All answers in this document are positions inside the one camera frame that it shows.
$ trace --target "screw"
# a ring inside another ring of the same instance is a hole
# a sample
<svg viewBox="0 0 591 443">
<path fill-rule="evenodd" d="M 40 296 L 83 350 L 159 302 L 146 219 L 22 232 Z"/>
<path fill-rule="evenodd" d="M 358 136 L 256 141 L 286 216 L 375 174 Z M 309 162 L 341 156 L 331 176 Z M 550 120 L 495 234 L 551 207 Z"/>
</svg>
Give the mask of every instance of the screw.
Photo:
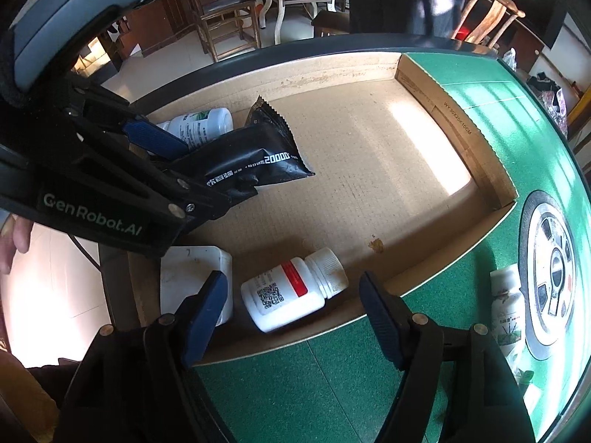
<svg viewBox="0 0 591 443">
<path fill-rule="evenodd" d="M 190 189 L 191 188 L 185 180 L 182 180 L 180 178 L 177 178 L 177 183 L 179 185 L 181 185 L 181 187 L 183 187 L 184 189 Z"/>
<path fill-rule="evenodd" d="M 427 315 L 423 315 L 422 313 L 415 313 L 413 315 L 413 321 L 417 325 L 426 325 L 427 322 L 429 321 L 429 318 Z"/>
<path fill-rule="evenodd" d="M 160 323 L 163 327 L 167 327 L 168 325 L 174 323 L 174 315 L 172 313 L 166 313 L 158 319 L 158 323 Z"/>
<path fill-rule="evenodd" d="M 477 323 L 474 325 L 474 331 L 476 331 L 479 335 L 484 336 L 488 333 L 488 328 L 482 323 Z"/>
<path fill-rule="evenodd" d="M 102 337 L 107 337 L 111 333 L 113 333 L 113 331 L 115 331 L 113 325 L 102 325 L 99 330 L 99 335 L 101 335 Z"/>
<path fill-rule="evenodd" d="M 182 208 L 179 207 L 178 205 L 175 205 L 174 203 L 170 203 L 168 205 L 168 210 L 170 211 L 170 213 L 172 213 L 177 218 L 183 219 L 185 217 L 185 213 L 182 210 Z"/>
</svg>

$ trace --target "black snack packet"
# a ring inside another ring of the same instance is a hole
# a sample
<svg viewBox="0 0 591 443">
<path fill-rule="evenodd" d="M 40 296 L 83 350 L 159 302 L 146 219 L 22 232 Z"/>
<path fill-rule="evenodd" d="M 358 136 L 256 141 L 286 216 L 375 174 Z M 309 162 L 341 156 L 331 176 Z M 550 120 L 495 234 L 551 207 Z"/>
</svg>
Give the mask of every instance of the black snack packet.
<svg viewBox="0 0 591 443">
<path fill-rule="evenodd" d="M 170 169 L 226 193 L 232 206 L 255 196 L 255 186 L 314 175 L 303 162 L 286 121 L 260 96 L 242 128 L 174 161 Z"/>
</svg>

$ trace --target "white plastic container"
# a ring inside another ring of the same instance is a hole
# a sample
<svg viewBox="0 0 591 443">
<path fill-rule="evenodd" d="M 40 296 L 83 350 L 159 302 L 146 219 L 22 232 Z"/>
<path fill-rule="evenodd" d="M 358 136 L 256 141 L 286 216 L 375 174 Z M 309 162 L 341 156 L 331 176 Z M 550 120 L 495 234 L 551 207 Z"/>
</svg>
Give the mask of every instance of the white plastic container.
<svg viewBox="0 0 591 443">
<path fill-rule="evenodd" d="M 160 311 L 174 313 L 196 295 L 213 270 L 228 279 L 228 299 L 216 326 L 232 318 L 232 257 L 217 246 L 171 246 L 160 262 Z"/>
<path fill-rule="evenodd" d="M 227 108 L 187 113 L 158 126 L 187 143 L 190 150 L 199 148 L 234 129 L 232 115 Z"/>
<path fill-rule="evenodd" d="M 516 264 L 491 272 L 492 334 L 515 373 L 525 347 L 525 299 Z"/>
<path fill-rule="evenodd" d="M 268 333 L 322 308 L 325 299 L 348 286 L 339 259 L 322 248 L 250 279 L 240 292 L 256 326 Z"/>
</svg>

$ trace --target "white floor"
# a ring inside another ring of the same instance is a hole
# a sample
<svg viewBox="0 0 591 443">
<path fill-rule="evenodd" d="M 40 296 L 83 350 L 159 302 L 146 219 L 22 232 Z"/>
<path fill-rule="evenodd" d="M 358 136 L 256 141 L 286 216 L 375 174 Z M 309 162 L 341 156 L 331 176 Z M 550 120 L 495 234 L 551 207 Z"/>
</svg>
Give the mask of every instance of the white floor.
<svg viewBox="0 0 591 443">
<path fill-rule="evenodd" d="M 267 27 L 261 29 L 263 48 L 274 44 L 276 20 L 277 10 L 272 8 L 267 14 Z M 247 29 L 246 32 L 252 35 L 251 29 Z M 281 27 L 281 42 L 304 40 L 312 36 L 310 19 L 305 15 L 304 9 L 299 6 L 288 7 Z M 241 43 L 238 35 L 234 35 L 216 44 L 216 48 L 218 53 L 221 53 L 238 47 Z M 142 57 L 138 54 L 128 58 L 119 73 L 107 80 L 103 86 L 134 102 L 162 85 L 212 63 L 212 57 L 203 53 L 197 32 L 191 32 L 151 55 Z"/>
<path fill-rule="evenodd" d="M 274 44 L 276 18 L 272 8 L 261 30 L 263 47 Z M 302 8 L 288 7 L 281 41 L 303 38 L 312 38 L 310 20 Z M 240 43 L 236 35 L 217 48 Z M 103 86 L 133 102 L 212 63 L 193 32 L 145 58 L 129 58 Z M 98 260 L 97 244 L 81 242 Z M 98 270 L 67 235 L 41 225 L 33 228 L 29 252 L 17 253 L 11 274 L 0 279 L 0 290 L 11 350 L 26 367 L 57 364 L 58 357 L 81 360 L 98 329 L 110 322 Z"/>
</svg>

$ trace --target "green felt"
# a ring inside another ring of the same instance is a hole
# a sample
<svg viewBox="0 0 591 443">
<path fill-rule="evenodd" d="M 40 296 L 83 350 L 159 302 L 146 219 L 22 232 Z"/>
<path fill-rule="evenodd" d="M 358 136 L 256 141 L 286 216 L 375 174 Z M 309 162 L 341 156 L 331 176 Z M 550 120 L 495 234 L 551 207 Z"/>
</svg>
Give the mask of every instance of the green felt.
<svg viewBox="0 0 591 443">
<path fill-rule="evenodd" d="M 564 145 L 536 103 L 495 60 L 411 54 L 462 106 L 498 154 L 519 192 L 516 207 L 461 260 L 405 297 L 441 325 L 490 323 L 489 272 L 518 260 L 521 211 L 541 189 L 560 205 L 578 255 L 573 318 L 560 348 L 546 361 L 524 351 L 542 397 L 531 415 L 539 438 L 562 410 L 591 354 L 584 316 L 591 308 L 591 207 Z M 197 370 L 221 416 L 240 442 L 373 441 L 401 381 L 380 353 L 366 318 L 309 342 Z M 438 440 L 451 365 L 441 368 L 426 441 Z"/>
</svg>

